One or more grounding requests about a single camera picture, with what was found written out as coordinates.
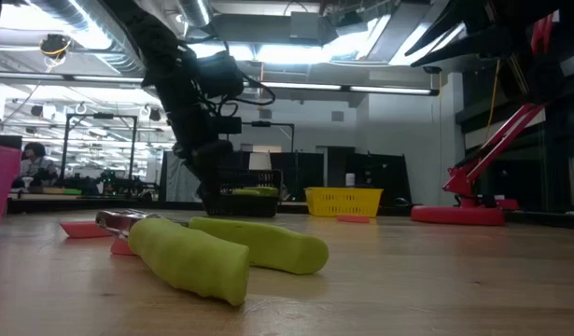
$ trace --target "yellow basket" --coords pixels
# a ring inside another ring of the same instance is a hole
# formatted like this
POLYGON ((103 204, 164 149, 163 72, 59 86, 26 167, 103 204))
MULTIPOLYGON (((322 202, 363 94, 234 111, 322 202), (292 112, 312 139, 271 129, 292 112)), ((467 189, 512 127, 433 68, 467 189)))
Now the yellow basket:
POLYGON ((320 217, 357 215, 376 217, 382 189, 307 188, 309 213, 320 217))

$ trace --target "ventilation duct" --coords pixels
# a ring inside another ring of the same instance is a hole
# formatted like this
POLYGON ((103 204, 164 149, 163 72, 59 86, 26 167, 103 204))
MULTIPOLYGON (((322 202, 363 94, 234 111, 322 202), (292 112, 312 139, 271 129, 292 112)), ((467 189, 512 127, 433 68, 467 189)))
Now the ventilation duct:
POLYGON ((176 0, 185 22, 201 28, 212 20, 212 7, 207 0, 176 0))
POLYGON ((73 39, 87 49, 106 49, 109 55, 97 57, 120 75, 142 77, 144 66, 122 28, 108 11, 95 0, 26 0, 53 19, 64 21, 72 30, 73 39))

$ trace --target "black basket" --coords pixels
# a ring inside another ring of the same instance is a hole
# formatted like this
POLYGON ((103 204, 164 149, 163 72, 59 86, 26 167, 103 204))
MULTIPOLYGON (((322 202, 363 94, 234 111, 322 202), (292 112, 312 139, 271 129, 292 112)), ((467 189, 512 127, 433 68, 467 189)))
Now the black basket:
POLYGON ((220 192, 216 197, 204 197, 203 208, 209 216, 274 217, 280 198, 278 196, 230 195, 234 189, 244 187, 282 186, 282 172, 244 169, 220 170, 220 192))

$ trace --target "wall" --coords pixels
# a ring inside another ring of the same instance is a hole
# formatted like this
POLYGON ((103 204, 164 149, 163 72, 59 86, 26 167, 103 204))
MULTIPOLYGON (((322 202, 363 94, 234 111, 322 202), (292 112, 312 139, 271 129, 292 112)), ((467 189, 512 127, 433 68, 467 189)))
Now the wall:
POLYGON ((358 153, 404 155, 414 203, 452 204, 441 190, 446 169, 463 156, 455 112, 462 78, 451 74, 440 97, 370 94, 357 109, 358 153))
MULTIPOLYGON (((317 146, 355 145, 355 127, 357 110, 347 102, 322 101, 286 101, 279 100, 268 106, 273 112, 271 122, 295 124, 295 150, 315 153, 317 146), (344 121, 331 121, 332 111, 344 112, 344 121)), ((256 106, 240 104, 238 116, 243 121, 259 120, 256 106)), ((277 127, 253 128, 244 125, 243 133, 231 135, 235 149, 241 144, 281 146, 283 151, 290 151, 290 128, 282 127, 284 134, 277 127)))

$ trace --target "person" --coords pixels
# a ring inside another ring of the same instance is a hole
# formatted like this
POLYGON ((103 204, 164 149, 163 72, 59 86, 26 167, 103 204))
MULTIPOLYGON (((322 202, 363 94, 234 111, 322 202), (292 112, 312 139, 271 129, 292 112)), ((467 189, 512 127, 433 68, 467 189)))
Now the person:
POLYGON ((34 178, 31 186, 49 187, 56 180, 56 167, 52 160, 45 158, 46 148, 40 143, 29 143, 23 150, 25 159, 21 161, 19 178, 30 176, 34 178))

